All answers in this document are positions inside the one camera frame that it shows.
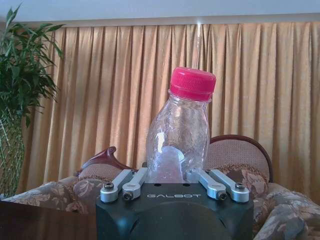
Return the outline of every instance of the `plastic bottle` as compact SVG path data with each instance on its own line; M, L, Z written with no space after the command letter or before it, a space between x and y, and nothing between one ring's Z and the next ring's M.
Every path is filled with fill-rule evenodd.
M146 141L148 183L185 183L190 170L203 167L209 144L207 104L216 77L209 72L177 67L169 99L152 121Z

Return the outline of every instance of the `chair back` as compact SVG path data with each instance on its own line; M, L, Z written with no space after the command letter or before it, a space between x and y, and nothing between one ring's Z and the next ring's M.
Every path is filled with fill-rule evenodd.
M248 164L273 181L272 163L266 150L254 139L241 135L222 135L210 139L204 169L227 164Z

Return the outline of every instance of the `dark wooden table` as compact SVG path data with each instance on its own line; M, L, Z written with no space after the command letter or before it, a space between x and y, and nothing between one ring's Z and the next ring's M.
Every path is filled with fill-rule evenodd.
M0 240L96 239L96 215L0 201Z

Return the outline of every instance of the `bottle cap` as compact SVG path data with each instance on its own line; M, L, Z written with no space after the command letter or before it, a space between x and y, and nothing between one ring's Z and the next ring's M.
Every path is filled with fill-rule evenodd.
M216 85L216 76L207 71L188 67L174 69L170 92L175 96L198 102L210 100Z

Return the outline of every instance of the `curtain fold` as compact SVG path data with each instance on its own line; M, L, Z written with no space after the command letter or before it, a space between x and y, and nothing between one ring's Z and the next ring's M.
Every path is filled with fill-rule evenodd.
M320 203L320 23L66 27L50 50L59 91L24 129L19 191L68 177L116 146L124 164L145 161L149 125L175 67L216 75L211 136L256 139L275 182Z

